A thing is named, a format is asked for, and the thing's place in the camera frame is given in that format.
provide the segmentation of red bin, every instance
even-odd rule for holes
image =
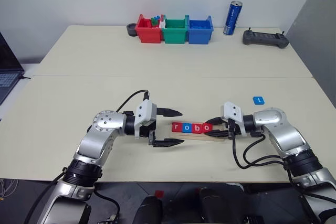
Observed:
[[[161,43],[162,32],[159,25],[162,20],[163,15],[161,15],[156,25],[152,25],[150,18],[144,18],[143,15],[140,14],[135,30],[138,33],[141,43]]]

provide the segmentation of energy drink can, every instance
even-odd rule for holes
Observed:
[[[232,35],[236,28],[236,23],[239,17],[240,10],[242,9],[242,2],[232,1],[227,14],[226,22],[224,25],[223,33],[225,35]]]

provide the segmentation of green bin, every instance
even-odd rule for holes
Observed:
[[[185,15],[184,19],[167,19],[164,15],[161,29],[165,43],[184,44],[187,39],[188,18],[189,15]]]

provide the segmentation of black remote controller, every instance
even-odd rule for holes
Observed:
[[[249,44],[264,44],[264,45],[276,45],[280,48],[285,48],[289,44],[288,39],[282,34],[266,34],[266,33],[257,33],[252,31],[251,28],[244,31],[243,34],[243,43],[246,45]]]

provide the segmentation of blue letter block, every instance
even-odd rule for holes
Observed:
[[[191,133],[193,130],[191,123],[183,123],[182,124],[182,132],[184,133]]]
[[[264,105],[264,99],[263,97],[253,97],[253,101],[255,105]]]

